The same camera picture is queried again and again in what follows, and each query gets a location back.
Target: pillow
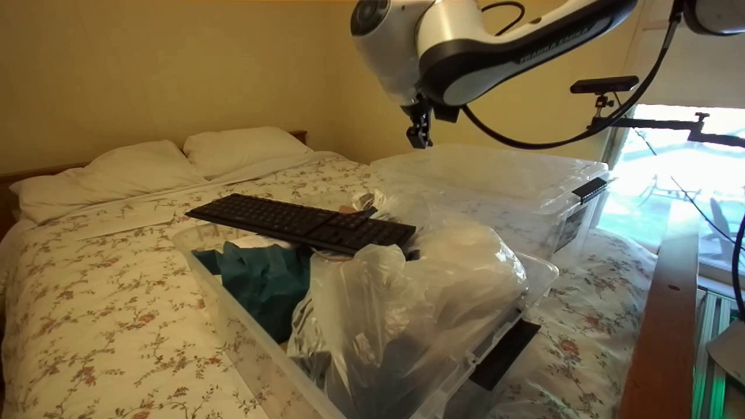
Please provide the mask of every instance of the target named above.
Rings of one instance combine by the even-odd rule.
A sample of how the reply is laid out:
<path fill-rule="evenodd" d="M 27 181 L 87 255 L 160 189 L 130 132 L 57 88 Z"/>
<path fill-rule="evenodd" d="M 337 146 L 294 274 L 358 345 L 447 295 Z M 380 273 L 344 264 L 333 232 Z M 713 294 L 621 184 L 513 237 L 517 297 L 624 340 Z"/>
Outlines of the pillow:
<path fill-rule="evenodd" d="M 43 224 L 91 203 L 208 181 L 167 139 L 112 148 L 87 168 L 12 184 L 21 215 Z"/>
<path fill-rule="evenodd" d="M 197 132 L 187 138 L 184 151 L 210 179 L 265 158 L 309 154 L 290 132 L 272 126 Z"/>

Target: bedspread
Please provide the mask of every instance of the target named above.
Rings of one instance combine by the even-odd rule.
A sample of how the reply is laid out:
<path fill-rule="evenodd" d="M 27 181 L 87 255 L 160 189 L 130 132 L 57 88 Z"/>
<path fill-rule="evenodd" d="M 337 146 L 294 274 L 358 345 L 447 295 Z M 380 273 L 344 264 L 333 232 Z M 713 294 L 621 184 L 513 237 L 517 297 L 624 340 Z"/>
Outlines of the bedspread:
<path fill-rule="evenodd" d="M 189 208 L 226 193 L 337 209 L 373 191 L 368 168 L 319 158 L 242 184 L 210 184 L 78 209 L 24 232 L 7 280 L 5 416 L 303 416 L 268 376 L 249 386 L 234 332 L 220 340 L 173 237 L 197 226 Z M 494 394 L 463 388 L 475 416 L 605 416 L 630 362 L 652 255 L 602 232 L 534 319 L 544 324 Z"/>

